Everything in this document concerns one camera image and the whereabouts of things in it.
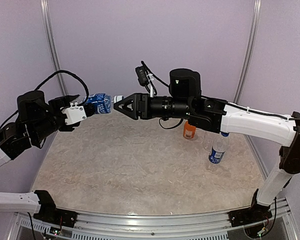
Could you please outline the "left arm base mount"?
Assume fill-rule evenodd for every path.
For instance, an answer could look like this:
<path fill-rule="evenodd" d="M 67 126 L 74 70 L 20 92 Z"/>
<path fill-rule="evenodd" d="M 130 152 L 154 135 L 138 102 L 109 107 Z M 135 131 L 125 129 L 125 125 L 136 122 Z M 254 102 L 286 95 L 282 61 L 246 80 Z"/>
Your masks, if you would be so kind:
<path fill-rule="evenodd" d="M 60 227 L 74 228 L 78 213 L 71 210 L 57 208 L 56 204 L 46 190 L 35 190 L 40 205 L 38 213 L 34 213 L 33 217 L 46 223 L 55 224 Z"/>

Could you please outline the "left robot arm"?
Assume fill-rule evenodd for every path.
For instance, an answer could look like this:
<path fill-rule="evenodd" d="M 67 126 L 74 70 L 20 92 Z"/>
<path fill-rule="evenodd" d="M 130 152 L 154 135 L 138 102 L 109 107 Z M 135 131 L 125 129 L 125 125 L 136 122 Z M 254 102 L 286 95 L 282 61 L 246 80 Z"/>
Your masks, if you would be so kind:
<path fill-rule="evenodd" d="M 0 129 L 0 167 L 31 147 L 40 148 L 54 132 L 71 132 L 78 127 L 87 115 L 83 106 L 73 102 L 75 99 L 75 95 L 67 95 L 46 102 L 41 90 L 20 95 L 16 121 Z M 60 218 L 60 211 L 46 190 L 0 192 L 0 212 L 26 212 L 43 216 L 51 223 Z"/>

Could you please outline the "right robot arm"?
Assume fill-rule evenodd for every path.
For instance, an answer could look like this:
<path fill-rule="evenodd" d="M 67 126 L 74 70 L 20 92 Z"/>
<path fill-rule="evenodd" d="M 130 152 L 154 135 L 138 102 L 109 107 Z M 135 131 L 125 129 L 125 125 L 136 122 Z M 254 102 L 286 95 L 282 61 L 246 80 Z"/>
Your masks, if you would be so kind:
<path fill-rule="evenodd" d="M 200 74 L 187 68 L 171 70 L 169 79 L 168 96 L 134 93 L 116 102 L 114 109 L 133 120 L 184 119 L 208 132 L 243 134 L 280 144 L 279 161 L 245 212 L 250 222 L 258 221 L 292 176 L 300 173 L 300 114 L 258 111 L 202 96 Z"/>

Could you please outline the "white bottle cap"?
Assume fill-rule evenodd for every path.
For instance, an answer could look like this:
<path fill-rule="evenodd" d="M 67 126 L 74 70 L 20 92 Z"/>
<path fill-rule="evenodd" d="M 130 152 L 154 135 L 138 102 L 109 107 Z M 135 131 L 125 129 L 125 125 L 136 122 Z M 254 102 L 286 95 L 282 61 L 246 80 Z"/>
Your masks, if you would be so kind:
<path fill-rule="evenodd" d="M 121 101 L 121 100 L 123 100 L 124 99 L 124 96 L 123 95 L 115 95 L 114 97 L 113 97 L 113 102 L 114 103 L 117 103 L 117 102 L 119 102 L 119 101 Z"/>

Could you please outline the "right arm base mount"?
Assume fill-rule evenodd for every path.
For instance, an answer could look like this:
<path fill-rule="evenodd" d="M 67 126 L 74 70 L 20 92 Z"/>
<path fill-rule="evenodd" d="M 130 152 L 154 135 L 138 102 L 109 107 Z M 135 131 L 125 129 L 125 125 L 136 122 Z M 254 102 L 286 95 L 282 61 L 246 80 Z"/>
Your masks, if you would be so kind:
<path fill-rule="evenodd" d="M 257 189 L 252 197 L 251 205 L 246 208 L 228 212 L 232 227 L 238 227 L 270 219 L 273 215 L 270 206 L 263 206 L 257 203 Z"/>

